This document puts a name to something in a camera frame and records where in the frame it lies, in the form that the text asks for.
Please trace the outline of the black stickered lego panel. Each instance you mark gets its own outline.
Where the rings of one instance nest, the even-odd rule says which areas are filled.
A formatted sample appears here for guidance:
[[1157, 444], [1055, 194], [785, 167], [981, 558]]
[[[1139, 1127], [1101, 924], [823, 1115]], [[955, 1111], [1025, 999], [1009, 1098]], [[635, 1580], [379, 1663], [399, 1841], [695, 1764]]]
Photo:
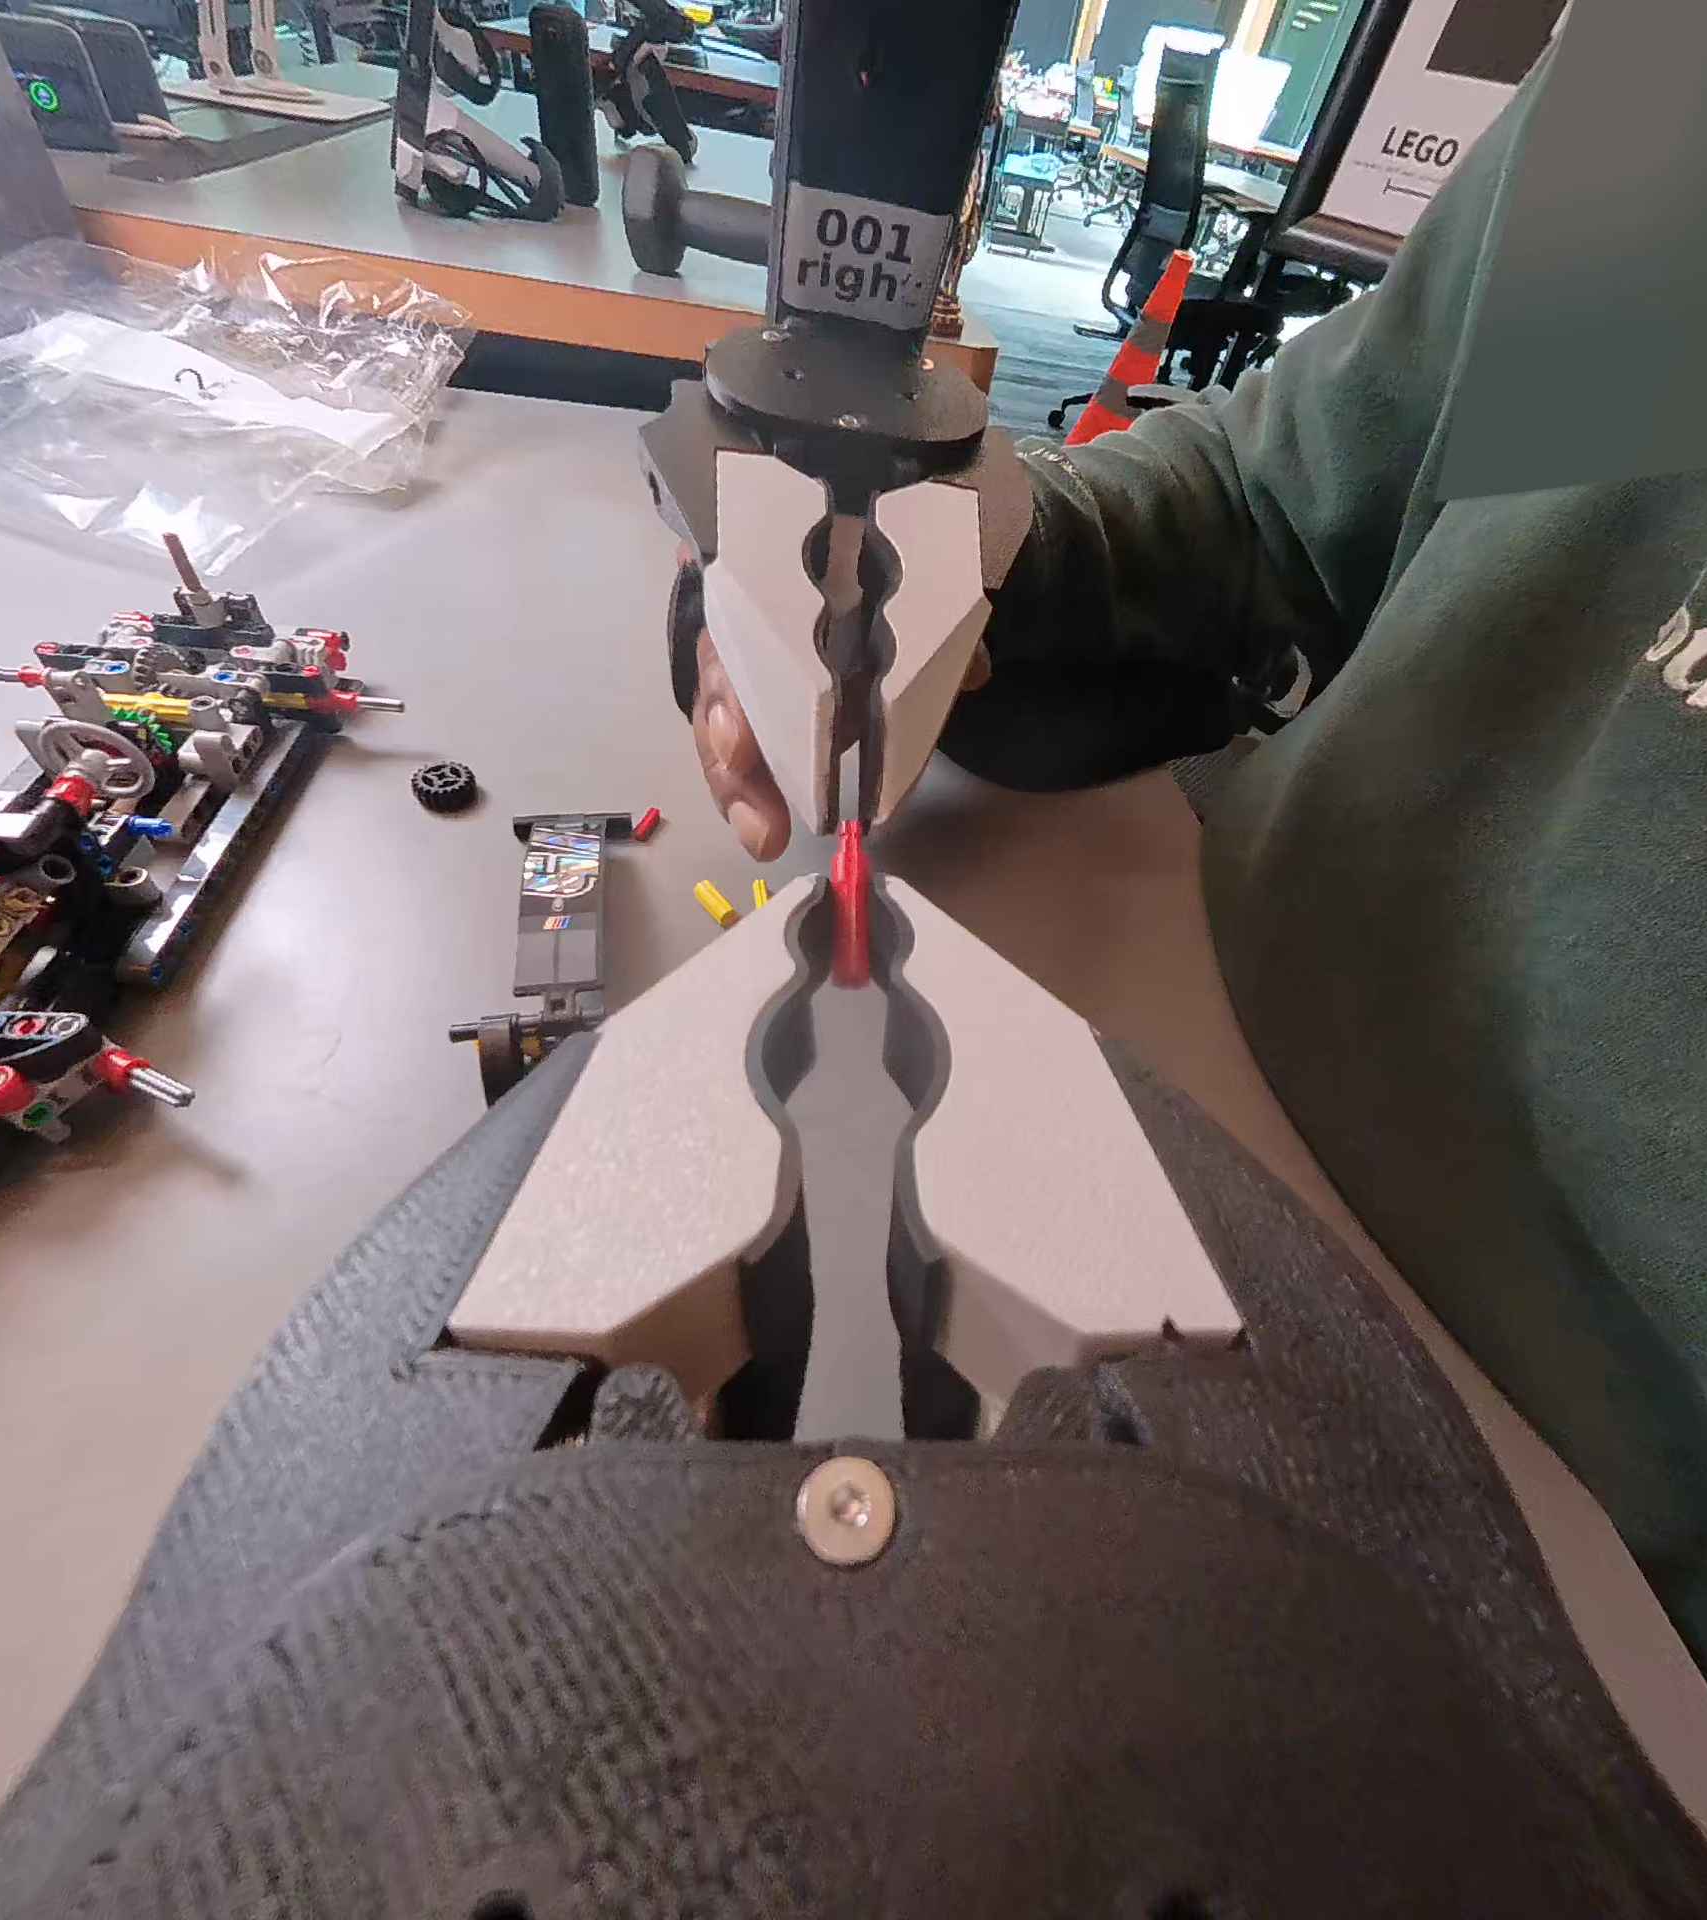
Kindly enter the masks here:
[[457, 1022], [449, 1042], [475, 1052], [485, 1105], [505, 1098], [559, 1043], [607, 1016], [607, 849], [633, 838], [627, 811], [513, 817], [521, 844], [513, 1007]]

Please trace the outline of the spare hand-held gripper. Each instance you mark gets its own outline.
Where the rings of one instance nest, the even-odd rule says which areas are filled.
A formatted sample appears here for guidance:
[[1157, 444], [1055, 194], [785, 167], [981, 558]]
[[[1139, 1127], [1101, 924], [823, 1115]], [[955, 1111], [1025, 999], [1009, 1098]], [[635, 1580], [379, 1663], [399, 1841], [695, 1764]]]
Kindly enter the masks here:
[[503, 88], [501, 50], [473, 4], [411, 2], [389, 121], [393, 194], [445, 217], [549, 223], [599, 200], [589, 37], [571, 4], [529, 6], [537, 131], [479, 115]]

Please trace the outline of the long red lego pin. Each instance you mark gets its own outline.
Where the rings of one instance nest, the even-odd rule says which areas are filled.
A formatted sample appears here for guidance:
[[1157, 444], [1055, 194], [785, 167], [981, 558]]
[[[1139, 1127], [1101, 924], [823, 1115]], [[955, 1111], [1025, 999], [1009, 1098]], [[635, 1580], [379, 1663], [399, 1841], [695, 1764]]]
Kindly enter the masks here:
[[863, 990], [871, 977], [871, 868], [861, 819], [837, 826], [827, 877], [833, 909], [831, 979], [843, 990]]

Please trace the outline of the orange traffic cone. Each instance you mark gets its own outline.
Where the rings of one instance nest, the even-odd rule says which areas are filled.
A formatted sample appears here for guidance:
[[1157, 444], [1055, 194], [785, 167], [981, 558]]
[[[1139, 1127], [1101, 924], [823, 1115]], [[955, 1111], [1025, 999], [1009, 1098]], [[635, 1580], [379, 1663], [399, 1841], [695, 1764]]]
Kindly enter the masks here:
[[1153, 292], [1143, 300], [1139, 314], [1121, 337], [1097, 390], [1081, 402], [1081, 411], [1065, 434], [1069, 447], [1089, 444], [1109, 432], [1131, 425], [1135, 388], [1155, 381], [1159, 360], [1169, 343], [1185, 295], [1195, 256], [1189, 248], [1173, 249]]

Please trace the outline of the person's green sweatshirt torso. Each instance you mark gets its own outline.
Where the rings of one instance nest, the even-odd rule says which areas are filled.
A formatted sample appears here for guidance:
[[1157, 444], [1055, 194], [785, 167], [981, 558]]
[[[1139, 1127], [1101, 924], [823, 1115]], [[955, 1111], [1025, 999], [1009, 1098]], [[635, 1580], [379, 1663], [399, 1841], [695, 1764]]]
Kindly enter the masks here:
[[1446, 506], [1203, 873], [1297, 1133], [1707, 1675], [1707, 472]]

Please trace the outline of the black dumbbell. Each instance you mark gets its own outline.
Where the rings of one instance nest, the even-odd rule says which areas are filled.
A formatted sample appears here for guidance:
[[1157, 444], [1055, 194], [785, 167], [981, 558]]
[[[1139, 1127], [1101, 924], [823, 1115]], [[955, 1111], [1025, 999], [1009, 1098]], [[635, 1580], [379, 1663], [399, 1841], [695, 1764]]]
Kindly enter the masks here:
[[687, 184], [685, 162], [671, 147], [625, 154], [621, 222], [645, 275], [679, 275], [689, 254], [757, 269], [769, 261], [769, 204]]

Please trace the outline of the clear plastic bag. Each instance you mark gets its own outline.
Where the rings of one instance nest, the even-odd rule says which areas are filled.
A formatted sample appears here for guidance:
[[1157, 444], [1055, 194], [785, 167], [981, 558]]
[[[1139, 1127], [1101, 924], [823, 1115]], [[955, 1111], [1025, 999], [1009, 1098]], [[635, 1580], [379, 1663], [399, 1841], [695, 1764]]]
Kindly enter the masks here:
[[343, 254], [0, 256], [0, 518], [225, 568], [321, 493], [411, 484], [475, 337]]

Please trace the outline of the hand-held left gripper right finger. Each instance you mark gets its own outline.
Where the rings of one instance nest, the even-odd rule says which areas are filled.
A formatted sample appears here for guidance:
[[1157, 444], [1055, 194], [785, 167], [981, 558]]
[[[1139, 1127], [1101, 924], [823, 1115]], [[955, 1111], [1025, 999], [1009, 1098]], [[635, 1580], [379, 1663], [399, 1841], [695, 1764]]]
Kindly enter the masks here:
[[1241, 1313], [1097, 1032], [909, 883], [869, 895], [881, 1063], [907, 1103], [887, 1297], [909, 1437], [973, 1437], [1035, 1371]]

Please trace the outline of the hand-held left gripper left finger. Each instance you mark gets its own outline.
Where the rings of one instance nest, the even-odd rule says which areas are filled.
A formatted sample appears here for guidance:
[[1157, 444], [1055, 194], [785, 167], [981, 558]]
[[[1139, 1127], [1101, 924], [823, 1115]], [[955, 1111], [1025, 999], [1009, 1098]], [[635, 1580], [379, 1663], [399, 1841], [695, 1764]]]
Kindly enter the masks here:
[[649, 1365], [731, 1437], [791, 1437], [815, 1283], [789, 1114], [833, 907], [801, 875], [591, 1036], [445, 1333]]

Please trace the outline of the black office chair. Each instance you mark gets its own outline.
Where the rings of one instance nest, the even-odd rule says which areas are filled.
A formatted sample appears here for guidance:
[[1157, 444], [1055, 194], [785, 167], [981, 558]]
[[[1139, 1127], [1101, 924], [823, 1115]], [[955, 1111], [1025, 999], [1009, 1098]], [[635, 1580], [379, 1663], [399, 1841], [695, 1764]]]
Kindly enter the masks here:
[[1173, 254], [1193, 258], [1157, 378], [1167, 384], [1181, 370], [1195, 390], [1235, 381], [1279, 331], [1277, 306], [1251, 292], [1279, 191], [1261, 179], [1249, 190], [1221, 188], [1205, 175], [1219, 61], [1219, 47], [1171, 40], [1159, 50], [1133, 213], [1101, 285], [1101, 304], [1123, 331], [1143, 314]]

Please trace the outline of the person's right hand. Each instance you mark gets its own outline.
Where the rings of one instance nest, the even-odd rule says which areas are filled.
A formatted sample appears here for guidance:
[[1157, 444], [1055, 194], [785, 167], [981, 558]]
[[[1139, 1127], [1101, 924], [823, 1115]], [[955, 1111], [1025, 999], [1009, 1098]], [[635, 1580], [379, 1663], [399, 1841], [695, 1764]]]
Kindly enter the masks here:
[[695, 639], [691, 699], [695, 755], [711, 800], [749, 860], [769, 865], [791, 844], [791, 811], [771, 776], [713, 638]]

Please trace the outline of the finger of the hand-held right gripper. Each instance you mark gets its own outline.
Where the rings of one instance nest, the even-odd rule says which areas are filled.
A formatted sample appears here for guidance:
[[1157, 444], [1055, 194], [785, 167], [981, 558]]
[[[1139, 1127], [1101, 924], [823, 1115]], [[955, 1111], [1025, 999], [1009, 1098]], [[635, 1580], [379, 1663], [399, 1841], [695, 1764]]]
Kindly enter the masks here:
[[857, 819], [871, 830], [929, 763], [987, 622], [979, 493], [957, 484], [881, 491], [863, 564], [849, 723]]
[[717, 455], [717, 551], [703, 578], [717, 655], [793, 824], [839, 821], [855, 645], [855, 520], [765, 452]]

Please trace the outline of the lego car chassis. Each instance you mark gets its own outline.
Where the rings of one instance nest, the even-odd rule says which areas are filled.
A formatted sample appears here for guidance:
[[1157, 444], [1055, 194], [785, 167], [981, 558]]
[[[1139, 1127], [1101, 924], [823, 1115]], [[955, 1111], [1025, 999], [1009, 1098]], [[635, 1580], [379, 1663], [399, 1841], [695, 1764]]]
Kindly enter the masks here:
[[321, 746], [405, 708], [349, 670], [347, 632], [279, 629], [249, 591], [209, 587], [177, 531], [163, 545], [171, 607], [0, 666], [49, 701], [15, 723], [25, 758], [0, 788], [0, 1181], [99, 1093], [193, 1103], [119, 1043], [115, 1007], [181, 972]]

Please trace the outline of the wooden background table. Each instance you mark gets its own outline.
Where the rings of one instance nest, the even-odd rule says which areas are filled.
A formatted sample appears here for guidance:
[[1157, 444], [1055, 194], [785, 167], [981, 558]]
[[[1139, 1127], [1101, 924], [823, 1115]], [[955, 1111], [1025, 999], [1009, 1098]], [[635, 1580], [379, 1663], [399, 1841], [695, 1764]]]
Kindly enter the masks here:
[[757, 324], [765, 269], [689, 252], [677, 275], [633, 266], [621, 219], [627, 152], [593, 124], [601, 186], [553, 222], [447, 217], [391, 190], [385, 115], [193, 179], [115, 172], [111, 155], [53, 154], [93, 242], [185, 268], [245, 269], [259, 256], [365, 258], [475, 326], [455, 384], [491, 393], [655, 410], [721, 334]]

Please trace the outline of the white sign board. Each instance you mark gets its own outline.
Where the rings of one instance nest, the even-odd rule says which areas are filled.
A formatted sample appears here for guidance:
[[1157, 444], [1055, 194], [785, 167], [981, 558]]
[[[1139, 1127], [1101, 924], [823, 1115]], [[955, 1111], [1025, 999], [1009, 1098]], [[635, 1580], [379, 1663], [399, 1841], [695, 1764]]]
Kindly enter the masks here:
[[1410, 2], [1320, 213], [1402, 238], [1556, 35], [1562, 2]]

